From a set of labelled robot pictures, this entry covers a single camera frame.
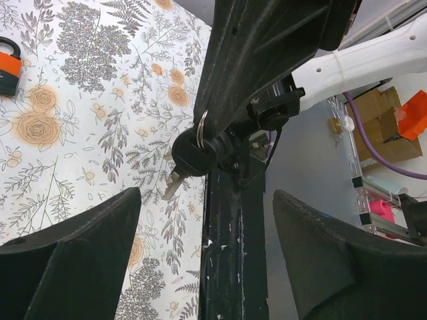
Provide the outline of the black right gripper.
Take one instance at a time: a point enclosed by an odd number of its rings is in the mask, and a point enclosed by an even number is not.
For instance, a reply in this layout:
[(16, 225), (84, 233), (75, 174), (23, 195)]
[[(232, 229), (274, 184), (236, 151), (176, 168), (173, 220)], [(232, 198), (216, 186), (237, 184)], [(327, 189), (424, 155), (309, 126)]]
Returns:
[(359, 1), (216, 1), (194, 107), (205, 138), (217, 137), (246, 107), (259, 127), (281, 127), (300, 112), (306, 87), (292, 71), (338, 47)]

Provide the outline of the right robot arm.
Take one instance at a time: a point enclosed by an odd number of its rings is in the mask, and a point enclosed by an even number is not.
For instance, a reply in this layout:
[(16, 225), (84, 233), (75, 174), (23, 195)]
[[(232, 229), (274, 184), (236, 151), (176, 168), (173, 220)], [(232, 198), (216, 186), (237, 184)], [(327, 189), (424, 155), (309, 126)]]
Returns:
[(286, 76), (301, 110), (382, 79), (426, 71), (426, 16), (339, 47), (355, 1), (217, 1), (193, 122), (217, 137), (250, 101)]

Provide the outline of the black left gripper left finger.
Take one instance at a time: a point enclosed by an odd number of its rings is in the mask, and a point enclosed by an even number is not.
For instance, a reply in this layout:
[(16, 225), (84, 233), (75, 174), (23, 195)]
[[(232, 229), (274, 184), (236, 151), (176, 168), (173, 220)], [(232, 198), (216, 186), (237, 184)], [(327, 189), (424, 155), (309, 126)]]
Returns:
[(2, 319), (113, 319), (141, 209), (130, 187), (1, 246)]

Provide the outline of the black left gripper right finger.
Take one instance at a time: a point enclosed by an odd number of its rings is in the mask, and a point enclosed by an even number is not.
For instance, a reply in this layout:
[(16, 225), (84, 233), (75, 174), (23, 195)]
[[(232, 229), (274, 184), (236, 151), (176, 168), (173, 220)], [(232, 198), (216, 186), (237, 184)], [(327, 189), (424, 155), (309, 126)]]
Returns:
[(273, 211), (300, 319), (426, 318), (426, 248), (368, 233), (282, 190)]

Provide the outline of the orange black padlock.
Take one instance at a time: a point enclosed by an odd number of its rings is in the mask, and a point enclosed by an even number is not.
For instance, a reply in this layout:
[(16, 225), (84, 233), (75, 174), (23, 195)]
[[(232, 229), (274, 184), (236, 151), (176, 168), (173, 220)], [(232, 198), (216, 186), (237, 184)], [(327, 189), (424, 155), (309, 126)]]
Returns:
[(12, 48), (12, 54), (1, 52), (1, 95), (15, 96), (21, 77), (21, 49), (13, 40), (1, 37), (1, 44)]

